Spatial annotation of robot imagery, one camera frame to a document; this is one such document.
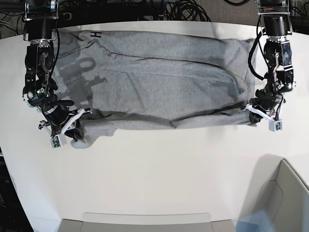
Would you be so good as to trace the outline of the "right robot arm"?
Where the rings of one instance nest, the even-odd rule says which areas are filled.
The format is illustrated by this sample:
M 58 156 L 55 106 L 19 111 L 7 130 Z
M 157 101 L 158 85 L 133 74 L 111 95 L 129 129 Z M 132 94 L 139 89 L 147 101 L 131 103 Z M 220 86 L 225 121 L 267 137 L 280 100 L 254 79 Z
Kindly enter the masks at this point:
M 59 46 L 54 41 L 60 41 L 57 30 L 58 20 L 57 0 L 27 0 L 25 2 L 25 26 L 23 40 L 29 42 L 25 56 L 25 86 L 23 98 L 30 107 L 37 108 L 43 114 L 39 129 L 50 133 L 53 147 L 61 147 L 66 138 L 74 141 L 82 140 L 84 132 L 80 117 L 89 113 L 89 109 L 74 106 L 72 100 L 60 100 L 55 94 L 58 89 L 52 74 L 59 55 Z

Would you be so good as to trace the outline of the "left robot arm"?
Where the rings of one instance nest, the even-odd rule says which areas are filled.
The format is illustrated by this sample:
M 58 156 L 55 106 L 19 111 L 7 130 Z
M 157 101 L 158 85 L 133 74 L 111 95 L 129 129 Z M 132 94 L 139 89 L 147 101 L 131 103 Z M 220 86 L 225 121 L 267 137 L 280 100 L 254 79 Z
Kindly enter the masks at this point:
M 292 50 L 287 39 L 293 32 L 289 3 L 286 0 L 258 0 L 256 4 L 259 21 L 263 21 L 265 27 L 256 31 L 257 36 L 249 52 L 248 65 L 251 73 L 259 80 L 266 80 L 267 84 L 262 90 L 255 92 L 255 98 L 250 99 L 245 110 L 250 112 L 249 119 L 252 124 L 264 118 L 269 122 L 269 129 L 276 132 L 282 130 L 280 110 L 284 103 L 284 94 L 295 87 Z M 262 48 L 267 65 L 264 76 L 258 75 L 252 65 L 253 53 L 260 45 L 262 36 L 267 37 Z

